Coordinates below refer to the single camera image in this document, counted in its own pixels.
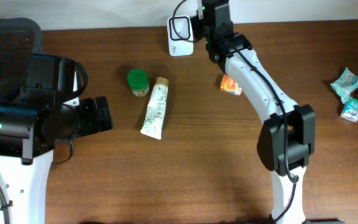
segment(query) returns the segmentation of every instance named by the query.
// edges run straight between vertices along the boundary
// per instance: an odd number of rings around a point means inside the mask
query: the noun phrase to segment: teal packet
[[[346,68],[341,77],[332,83],[331,86],[339,97],[341,97],[342,103],[345,103],[351,93],[358,89],[358,77]]]
[[[349,97],[348,101],[345,103],[345,107],[342,110],[341,117],[348,119],[349,121],[357,122],[358,121],[358,100]]]

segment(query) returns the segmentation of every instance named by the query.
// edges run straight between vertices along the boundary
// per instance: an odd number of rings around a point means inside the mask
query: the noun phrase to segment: white wall
[[[0,0],[0,17],[28,17],[42,29],[164,26],[180,0]],[[236,23],[358,19],[358,0],[231,0]],[[193,15],[196,0],[179,14]]]

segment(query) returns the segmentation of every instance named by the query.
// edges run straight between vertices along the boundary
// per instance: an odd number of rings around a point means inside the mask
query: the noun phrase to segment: green cap
[[[141,90],[149,85],[149,78],[142,69],[135,69],[128,74],[129,86],[135,90]]]

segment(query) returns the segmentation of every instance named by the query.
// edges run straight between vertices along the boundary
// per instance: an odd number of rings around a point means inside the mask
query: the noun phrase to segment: tube
[[[162,124],[167,107],[168,85],[169,81],[166,78],[158,77],[156,79],[140,133],[161,139]]]

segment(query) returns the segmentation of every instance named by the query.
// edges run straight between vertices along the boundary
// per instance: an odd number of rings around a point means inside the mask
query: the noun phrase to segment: small jar
[[[149,93],[149,78],[142,69],[135,69],[128,73],[128,83],[135,96],[145,96]]]

